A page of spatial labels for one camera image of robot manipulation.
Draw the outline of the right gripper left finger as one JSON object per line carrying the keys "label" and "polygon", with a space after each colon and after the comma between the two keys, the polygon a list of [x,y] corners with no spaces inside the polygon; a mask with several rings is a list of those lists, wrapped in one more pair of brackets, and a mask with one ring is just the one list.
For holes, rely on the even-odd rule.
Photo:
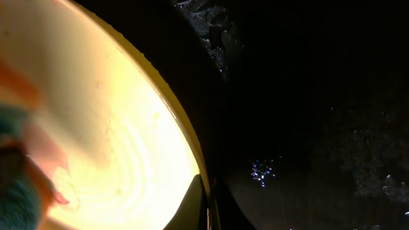
{"label": "right gripper left finger", "polygon": [[202,177],[197,174],[164,230],[207,230],[207,228],[207,198]]}

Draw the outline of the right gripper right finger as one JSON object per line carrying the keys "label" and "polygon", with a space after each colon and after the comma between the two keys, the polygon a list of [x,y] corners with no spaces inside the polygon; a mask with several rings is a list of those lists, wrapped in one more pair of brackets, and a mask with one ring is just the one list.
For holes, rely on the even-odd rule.
{"label": "right gripper right finger", "polygon": [[212,185],[212,229],[256,230],[240,209],[226,182],[217,178]]}

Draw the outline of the yellow plate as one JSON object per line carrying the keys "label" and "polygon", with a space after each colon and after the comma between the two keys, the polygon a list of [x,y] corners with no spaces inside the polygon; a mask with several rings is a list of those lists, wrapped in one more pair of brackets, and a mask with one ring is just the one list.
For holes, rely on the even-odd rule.
{"label": "yellow plate", "polygon": [[1,0],[1,106],[23,109],[36,229],[164,229],[195,175],[183,107],[120,33],[71,1]]}

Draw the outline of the green and yellow sponge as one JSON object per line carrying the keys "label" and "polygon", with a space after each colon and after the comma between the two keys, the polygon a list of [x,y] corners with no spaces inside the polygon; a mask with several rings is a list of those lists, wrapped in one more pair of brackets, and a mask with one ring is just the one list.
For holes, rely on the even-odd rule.
{"label": "green and yellow sponge", "polygon": [[1,106],[1,230],[35,230],[42,217],[41,198],[24,171],[28,157],[20,143],[23,109]]}

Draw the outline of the round black tray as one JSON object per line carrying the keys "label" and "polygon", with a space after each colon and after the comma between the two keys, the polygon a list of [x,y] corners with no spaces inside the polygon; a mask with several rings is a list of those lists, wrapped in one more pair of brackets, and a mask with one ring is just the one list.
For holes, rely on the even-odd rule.
{"label": "round black tray", "polygon": [[83,1],[256,229],[408,228],[407,1]]}

